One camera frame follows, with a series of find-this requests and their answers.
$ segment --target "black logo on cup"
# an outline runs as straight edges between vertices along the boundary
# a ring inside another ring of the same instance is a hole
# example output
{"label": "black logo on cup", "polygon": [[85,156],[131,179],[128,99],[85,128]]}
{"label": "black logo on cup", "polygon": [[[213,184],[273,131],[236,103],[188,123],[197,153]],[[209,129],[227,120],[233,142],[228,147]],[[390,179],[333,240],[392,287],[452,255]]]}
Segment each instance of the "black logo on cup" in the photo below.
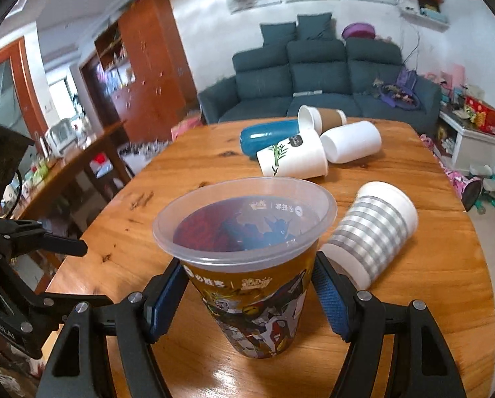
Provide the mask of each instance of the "black logo on cup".
{"label": "black logo on cup", "polygon": [[294,148],[301,146],[303,144],[303,138],[301,137],[301,135],[295,135],[289,138],[288,140],[290,141],[290,146]]}

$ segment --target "ceiling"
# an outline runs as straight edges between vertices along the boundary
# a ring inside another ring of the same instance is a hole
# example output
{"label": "ceiling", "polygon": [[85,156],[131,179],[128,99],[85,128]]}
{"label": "ceiling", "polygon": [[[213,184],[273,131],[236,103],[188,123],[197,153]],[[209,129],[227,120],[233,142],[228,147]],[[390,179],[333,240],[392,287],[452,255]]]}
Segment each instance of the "ceiling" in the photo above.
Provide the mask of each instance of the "ceiling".
{"label": "ceiling", "polygon": [[79,48],[107,25],[110,16],[131,0],[27,0],[23,10],[5,19],[0,37],[37,21],[45,70],[80,57]]}

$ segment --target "blue cup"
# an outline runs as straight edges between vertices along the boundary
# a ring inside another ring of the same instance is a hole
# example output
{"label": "blue cup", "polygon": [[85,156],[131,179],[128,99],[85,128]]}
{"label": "blue cup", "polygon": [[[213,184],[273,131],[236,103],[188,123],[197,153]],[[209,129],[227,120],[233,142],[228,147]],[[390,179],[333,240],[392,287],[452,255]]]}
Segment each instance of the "blue cup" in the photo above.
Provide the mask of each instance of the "blue cup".
{"label": "blue cup", "polygon": [[242,130],[240,148],[245,155],[252,157],[264,148],[275,145],[298,133],[299,123],[296,119],[257,124]]}

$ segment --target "wood knot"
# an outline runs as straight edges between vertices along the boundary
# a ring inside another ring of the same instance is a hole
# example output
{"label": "wood knot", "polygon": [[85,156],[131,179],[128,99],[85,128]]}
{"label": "wood knot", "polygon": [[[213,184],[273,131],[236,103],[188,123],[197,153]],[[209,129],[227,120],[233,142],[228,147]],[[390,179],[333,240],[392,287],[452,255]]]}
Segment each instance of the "wood knot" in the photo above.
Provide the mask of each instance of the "wood knot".
{"label": "wood knot", "polygon": [[232,157],[233,155],[239,155],[239,154],[234,151],[226,151],[222,154],[218,154],[219,157]]}

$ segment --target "sofa backrest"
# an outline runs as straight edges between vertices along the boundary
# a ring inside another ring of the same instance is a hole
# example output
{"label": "sofa backrest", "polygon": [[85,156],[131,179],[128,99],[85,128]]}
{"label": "sofa backrest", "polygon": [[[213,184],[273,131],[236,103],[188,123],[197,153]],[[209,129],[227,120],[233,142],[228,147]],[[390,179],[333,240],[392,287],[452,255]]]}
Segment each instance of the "sofa backrest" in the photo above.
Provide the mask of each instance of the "sofa backrest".
{"label": "sofa backrest", "polygon": [[294,92],[351,94],[347,57],[339,40],[298,40],[286,46]]}
{"label": "sofa backrest", "polygon": [[394,84],[402,68],[402,54],[394,43],[351,37],[346,41],[347,65],[353,93],[373,89],[375,79]]}
{"label": "sofa backrest", "polygon": [[291,97],[292,76],[286,46],[267,45],[233,55],[240,100]]}

